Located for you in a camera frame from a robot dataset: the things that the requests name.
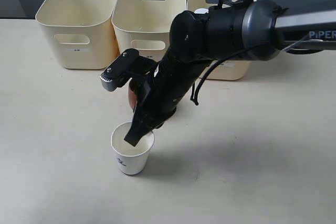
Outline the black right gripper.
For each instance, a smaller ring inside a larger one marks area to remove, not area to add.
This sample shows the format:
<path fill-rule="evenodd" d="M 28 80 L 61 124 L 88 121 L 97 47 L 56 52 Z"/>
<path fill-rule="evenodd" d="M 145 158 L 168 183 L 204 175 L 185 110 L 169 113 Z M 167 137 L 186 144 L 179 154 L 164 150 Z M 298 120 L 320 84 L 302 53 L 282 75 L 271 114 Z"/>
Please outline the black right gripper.
<path fill-rule="evenodd" d="M 137 103 L 124 140 L 136 147 L 142 137 L 162 125 L 176 111 L 177 104 L 210 64 L 209 60 L 184 63 L 168 49 L 142 84 L 134 84 Z"/>

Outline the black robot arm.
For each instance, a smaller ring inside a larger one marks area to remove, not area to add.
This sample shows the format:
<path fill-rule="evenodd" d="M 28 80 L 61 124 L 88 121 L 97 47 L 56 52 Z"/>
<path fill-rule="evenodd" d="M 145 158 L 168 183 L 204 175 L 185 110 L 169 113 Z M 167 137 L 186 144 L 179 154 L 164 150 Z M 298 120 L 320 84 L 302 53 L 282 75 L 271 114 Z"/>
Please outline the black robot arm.
<path fill-rule="evenodd" d="M 335 50 L 335 0 L 282 8 L 270 0 L 243 8 L 184 11 L 171 25 L 170 45 L 136 91 L 134 116 L 125 141 L 136 146 L 176 111 L 188 92 L 197 102 L 200 86 L 226 60 L 268 61 L 284 51 L 308 55 Z"/>

